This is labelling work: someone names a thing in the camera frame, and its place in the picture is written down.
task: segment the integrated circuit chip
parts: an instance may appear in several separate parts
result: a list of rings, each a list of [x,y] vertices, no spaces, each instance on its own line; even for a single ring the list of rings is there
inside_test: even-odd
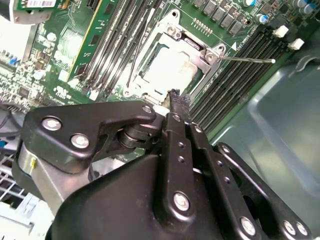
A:
[[[220,3],[220,8],[224,8],[226,5],[227,5],[228,1],[227,0],[223,0],[221,3]]]
[[[301,17],[298,17],[296,20],[294,20],[294,25],[296,26],[300,26],[300,24],[302,23],[302,18]]]
[[[113,9],[114,9],[114,5],[109,3],[104,10],[104,14],[109,15]]]
[[[244,19],[244,17],[245,17],[245,15],[244,15],[243,13],[240,13],[236,19],[237,19],[239,22],[241,22],[242,19]]]
[[[233,15],[236,10],[237,10],[237,9],[236,9],[234,6],[232,6],[232,7],[230,8],[230,10],[229,10],[229,14],[230,14],[230,15]]]
[[[197,8],[200,8],[203,4],[204,4],[205,0],[195,0],[194,1],[194,5],[197,7]]]
[[[29,91],[28,89],[24,88],[23,86],[21,86],[21,87],[19,88],[18,94],[19,94],[21,97],[28,98],[29,93],[30,93],[30,91]]]
[[[214,3],[214,1],[210,0],[204,7],[203,12],[207,15],[211,15],[216,8],[217,5]]]
[[[233,22],[234,22],[234,18],[228,14],[227,16],[225,16],[225,18],[221,22],[221,26],[228,29]]]
[[[90,44],[91,44],[91,45],[95,45],[95,44],[98,42],[99,37],[100,37],[100,35],[94,35],[94,36],[92,37],[92,39],[91,39]]]
[[[223,18],[223,16],[225,15],[225,13],[226,12],[219,7],[217,9],[217,11],[213,14],[212,19],[214,19],[217,22],[219,22]]]
[[[289,7],[287,5],[282,5],[282,7],[280,7],[279,11],[283,14],[285,14],[288,11]]]
[[[263,14],[268,14],[271,10],[271,5],[266,3],[262,8],[261,8],[261,12]]]
[[[41,70],[44,68],[44,64],[42,62],[39,62],[37,61],[35,64],[34,64],[34,69],[35,70]]]
[[[232,26],[232,28],[230,29],[230,33],[233,35],[236,35],[240,31],[241,28],[242,28],[242,23],[236,21],[234,23],[234,25]]]

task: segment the microchip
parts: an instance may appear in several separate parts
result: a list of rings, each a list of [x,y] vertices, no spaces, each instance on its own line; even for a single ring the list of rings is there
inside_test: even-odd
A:
[[[230,15],[233,15],[236,10],[237,10],[237,9],[236,9],[234,6],[232,6],[232,7],[230,8],[230,10],[229,10],[229,14],[230,14]]]
[[[50,56],[46,54],[46,55],[44,56],[44,60],[46,60],[46,61],[48,62],[48,61],[50,60]]]
[[[241,28],[242,28],[242,23],[236,21],[235,24],[230,29],[230,33],[233,35],[236,35],[240,31]]]
[[[109,3],[104,10],[104,14],[109,15],[113,9],[114,9],[114,5]]]
[[[214,1],[209,1],[207,5],[204,7],[203,12],[207,15],[211,15],[212,12],[216,9],[217,5],[214,3]]]
[[[100,35],[94,35],[91,39],[90,45],[95,45],[99,40]]]
[[[44,105],[45,107],[55,107],[58,106],[58,103],[56,103],[55,101],[51,100],[50,98],[46,97],[41,101],[42,105]]]
[[[41,62],[38,62],[38,61],[37,61],[37,62],[34,64],[35,70],[41,70],[41,69],[43,69],[43,67],[44,67],[44,64],[41,63]]]
[[[283,14],[285,14],[288,11],[289,7],[287,5],[282,5],[282,7],[280,7],[279,11]]]
[[[28,98],[29,93],[30,93],[30,91],[29,91],[28,89],[24,88],[23,86],[21,86],[21,87],[19,88],[18,94],[19,94],[20,96],[22,96],[22,97],[24,97],[24,98]]]
[[[200,8],[203,4],[204,4],[205,0],[195,0],[194,1],[194,5],[197,7],[197,8]]]
[[[82,65],[82,66],[79,66],[78,67],[78,71],[76,72],[77,75],[81,75],[84,73],[85,69],[86,69],[86,64],[85,65]]]
[[[44,59],[45,56],[46,56],[46,54],[45,54],[44,52],[40,52],[40,53],[39,53],[39,57],[40,57],[41,59]]]
[[[224,27],[225,29],[228,29],[233,22],[234,22],[234,18],[228,14],[227,16],[225,16],[225,18],[221,22],[221,26]]]
[[[223,11],[220,7],[217,9],[217,11],[213,14],[212,18],[219,22],[223,16],[225,15],[225,11]]]
[[[270,10],[271,10],[271,5],[268,4],[268,3],[266,3],[266,4],[261,8],[261,12],[262,12],[263,14],[266,14],[266,15],[270,12]]]
[[[245,15],[244,15],[243,13],[240,13],[236,19],[237,19],[239,22],[241,22],[242,19],[244,19],[244,17],[245,17]]]
[[[224,8],[226,5],[227,5],[228,1],[227,0],[223,0],[221,3],[220,3],[220,8]]]

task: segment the hex bolt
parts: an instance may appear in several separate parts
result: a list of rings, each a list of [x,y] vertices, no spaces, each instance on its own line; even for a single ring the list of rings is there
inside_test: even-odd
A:
[[[180,192],[176,192],[174,194],[173,201],[175,206],[181,211],[185,212],[190,208],[190,203],[188,198]]]
[[[61,122],[55,118],[48,117],[42,121],[42,126],[49,131],[57,131],[61,128]]]
[[[223,146],[222,146],[222,149],[223,149],[226,153],[230,153],[230,149],[229,149],[227,146],[223,145]]]
[[[194,129],[198,132],[198,133],[202,133],[202,129],[199,126],[194,126]]]
[[[241,217],[240,221],[243,229],[246,231],[247,234],[251,236],[254,236],[256,234],[255,226],[252,224],[252,222],[248,218],[243,216]]]
[[[180,120],[180,117],[178,116],[178,115],[173,115],[172,116],[176,121],[178,121],[178,122],[180,122],[181,120]]]
[[[71,143],[78,149],[85,149],[89,146],[89,139],[81,134],[76,134],[71,137]]]
[[[308,231],[306,230],[306,228],[305,228],[300,222],[297,222],[297,223],[296,223],[296,227],[298,228],[298,230],[300,231],[300,233],[302,233],[302,234],[305,235],[305,236],[308,235]]]
[[[283,225],[285,229],[288,231],[288,233],[290,233],[291,235],[296,235],[296,230],[294,229],[294,227],[291,225],[290,222],[283,221]]]
[[[144,106],[142,107],[142,109],[143,109],[143,111],[145,111],[145,112],[148,113],[148,114],[152,113],[151,108],[150,108],[149,106],[147,106],[147,105],[144,105]]]

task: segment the sticker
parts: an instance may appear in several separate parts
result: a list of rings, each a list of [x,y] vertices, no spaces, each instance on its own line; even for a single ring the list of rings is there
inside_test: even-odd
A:
[[[29,0],[27,8],[53,8],[57,0]]]

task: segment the metal pivot joint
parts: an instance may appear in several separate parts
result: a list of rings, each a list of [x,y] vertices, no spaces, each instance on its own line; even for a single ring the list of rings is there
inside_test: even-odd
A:
[[[13,175],[56,215],[47,239],[311,240],[230,146],[210,145],[189,103],[172,90],[166,116],[141,101],[28,113]],[[89,180],[92,162],[136,148],[145,154]]]

